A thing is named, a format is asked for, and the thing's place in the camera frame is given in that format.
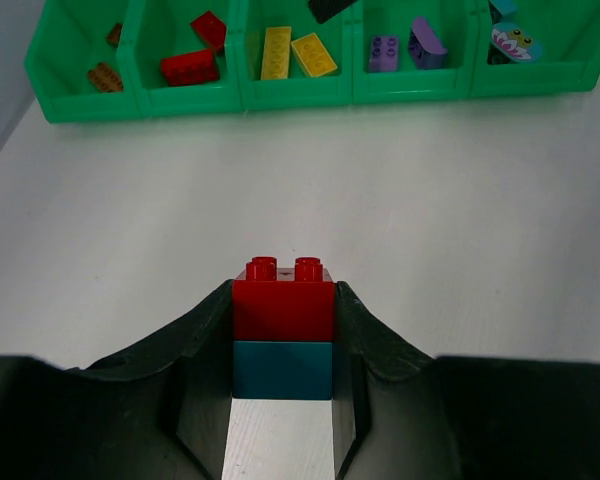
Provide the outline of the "teal small lego brick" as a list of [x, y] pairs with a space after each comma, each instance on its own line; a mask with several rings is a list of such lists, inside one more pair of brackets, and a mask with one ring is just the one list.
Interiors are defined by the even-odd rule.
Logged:
[[518, 11], [513, 0], [489, 0], [489, 9], [493, 22], [510, 22]]

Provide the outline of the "brown lego brick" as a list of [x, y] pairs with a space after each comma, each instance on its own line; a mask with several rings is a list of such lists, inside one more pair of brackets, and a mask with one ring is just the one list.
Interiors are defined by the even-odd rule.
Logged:
[[122, 29], [123, 29], [123, 24], [117, 22], [114, 24], [114, 26], [111, 28], [109, 33], [106, 35], [105, 40], [106, 40], [107, 44], [110, 45], [114, 49], [117, 49], [119, 46]]
[[99, 62], [87, 72], [90, 83], [101, 93], [120, 93], [124, 85], [119, 73], [109, 64]]

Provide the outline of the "small red lego brick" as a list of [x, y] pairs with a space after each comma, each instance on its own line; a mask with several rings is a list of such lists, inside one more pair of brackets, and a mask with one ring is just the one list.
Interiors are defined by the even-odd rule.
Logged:
[[252, 258], [233, 281], [233, 337], [239, 341], [331, 342], [335, 283], [317, 257], [282, 268]]

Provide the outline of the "small teal lego cube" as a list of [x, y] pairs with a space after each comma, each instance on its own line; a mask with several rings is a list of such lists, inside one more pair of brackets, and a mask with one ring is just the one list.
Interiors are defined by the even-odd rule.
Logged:
[[255, 400], [329, 400], [332, 344], [235, 341], [232, 394]]

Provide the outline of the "yellow small lego brick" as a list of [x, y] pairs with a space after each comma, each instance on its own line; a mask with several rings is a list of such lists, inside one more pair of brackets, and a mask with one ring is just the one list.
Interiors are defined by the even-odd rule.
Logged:
[[291, 49], [303, 73], [309, 78], [331, 75], [338, 66], [316, 33], [291, 42]]

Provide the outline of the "purple lego piece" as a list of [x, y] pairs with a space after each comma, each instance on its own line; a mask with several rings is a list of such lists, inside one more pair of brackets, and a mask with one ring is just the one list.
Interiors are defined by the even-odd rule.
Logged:
[[445, 66], [448, 49], [423, 16], [416, 16], [411, 23], [407, 49], [419, 70], [442, 69]]

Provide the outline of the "purple small lego brick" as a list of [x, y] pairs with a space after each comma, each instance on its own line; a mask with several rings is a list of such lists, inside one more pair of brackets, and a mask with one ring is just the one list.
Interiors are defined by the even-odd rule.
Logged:
[[399, 64], [400, 38], [394, 35], [374, 35], [371, 37], [368, 72], [396, 72]]

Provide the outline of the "blue round lego piece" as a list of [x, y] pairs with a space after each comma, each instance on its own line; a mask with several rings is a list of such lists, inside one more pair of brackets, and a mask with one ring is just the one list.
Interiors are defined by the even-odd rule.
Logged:
[[542, 54], [542, 44], [518, 25], [499, 22], [492, 26], [487, 57], [489, 65], [533, 63]]

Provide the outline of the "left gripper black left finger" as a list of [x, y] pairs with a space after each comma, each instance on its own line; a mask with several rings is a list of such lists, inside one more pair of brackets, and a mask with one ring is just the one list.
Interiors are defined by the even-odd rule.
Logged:
[[231, 283], [85, 369], [0, 356], [0, 479], [218, 479]]

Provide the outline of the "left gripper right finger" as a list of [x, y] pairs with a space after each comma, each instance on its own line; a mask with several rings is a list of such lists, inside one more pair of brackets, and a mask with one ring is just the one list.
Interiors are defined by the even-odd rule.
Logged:
[[339, 479], [600, 479], [600, 364], [432, 358], [335, 293]]

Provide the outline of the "red lego brick single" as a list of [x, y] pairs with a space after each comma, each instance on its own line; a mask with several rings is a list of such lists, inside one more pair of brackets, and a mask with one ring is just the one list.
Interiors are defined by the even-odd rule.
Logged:
[[216, 55], [223, 55], [227, 26], [210, 10], [194, 19], [190, 26], [204, 45]]

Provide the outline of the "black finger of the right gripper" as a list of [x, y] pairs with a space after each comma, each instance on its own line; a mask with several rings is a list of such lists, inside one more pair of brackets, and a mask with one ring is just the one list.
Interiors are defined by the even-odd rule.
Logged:
[[324, 24], [351, 7], [357, 0], [308, 0], [310, 13], [318, 24]]

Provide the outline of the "yellow lego plate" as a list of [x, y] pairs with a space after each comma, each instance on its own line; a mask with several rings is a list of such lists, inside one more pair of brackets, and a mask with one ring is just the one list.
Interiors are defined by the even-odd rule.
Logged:
[[261, 63], [261, 80], [287, 79], [289, 75], [291, 26], [266, 29]]

